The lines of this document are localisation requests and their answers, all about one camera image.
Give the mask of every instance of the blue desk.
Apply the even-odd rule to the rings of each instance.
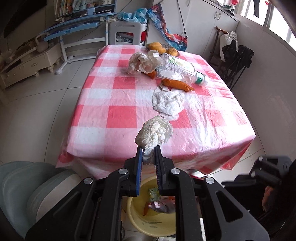
[[[64,63],[62,66],[56,71],[56,74],[61,74],[63,68],[66,66],[66,64],[72,63],[74,61],[79,60],[85,60],[85,59],[92,59],[96,58],[96,56],[88,56],[88,57],[82,57],[82,58],[76,58],[74,59],[73,56],[67,57],[66,54],[66,48],[87,44],[87,43],[94,43],[94,42],[102,42],[105,41],[105,44],[108,45],[108,22],[110,16],[116,15],[116,12],[108,12],[108,13],[99,13],[94,15],[86,15],[80,18],[74,18],[69,21],[65,21],[62,23],[59,23],[55,26],[52,26],[42,33],[47,33],[47,36],[44,38],[45,41],[59,38],[59,42],[61,45],[62,55]],[[101,18],[104,18],[105,24],[106,24],[106,31],[105,31],[105,37],[101,38],[93,38],[93,39],[86,39],[81,40],[73,43],[64,44],[63,35],[67,35],[73,32],[85,30],[85,29],[91,29],[91,28],[97,28],[101,25]]]

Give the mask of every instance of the pink checkered tablecloth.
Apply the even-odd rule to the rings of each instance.
[[[143,73],[127,74],[132,54],[145,47],[108,45],[96,61],[81,90],[57,167],[78,159],[96,178],[106,177],[136,155],[135,137],[143,123],[159,115],[152,95],[161,79]],[[198,55],[181,52],[206,74],[206,87],[192,84],[185,109],[171,121],[173,136],[161,146],[162,155],[181,169],[204,174],[222,167],[232,169],[255,138],[252,126],[236,98],[212,67]]]

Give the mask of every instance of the screw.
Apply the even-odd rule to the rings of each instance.
[[[173,174],[179,174],[180,170],[178,168],[173,168],[170,172]]]
[[[89,184],[92,184],[93,180],[92,180],[92,178],[87,177],[83,180],[83,182],[84,182],[84,184],[89,185]]]
[[[206,183],[208,183],[208,184],[213,184],[213,183],[215,182],[214,178],[212,178],[212,177],[207,177],[207,178],[205,179],[205,181],[206,181]]]
[[[119,174],[124,175],[124,174],[127,174],[128,170],[125,168],[121,168],[118,170],[118,172],[119,172]]]

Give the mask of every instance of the colorful bag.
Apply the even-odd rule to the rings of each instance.
[[[166,27],[165,18],[161,4],[158,3],[148,9],[148,16],[151,18],[154,26],[158,29],[166,42],[177,50],[185,51],[187,48],[187,38],[179,34],[171,34]]]

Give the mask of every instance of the teal chair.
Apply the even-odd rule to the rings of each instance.
[[[24,240],[27,231],[80,181],[74,171],[47,163],[15,161],[0,166],[0,237]]]

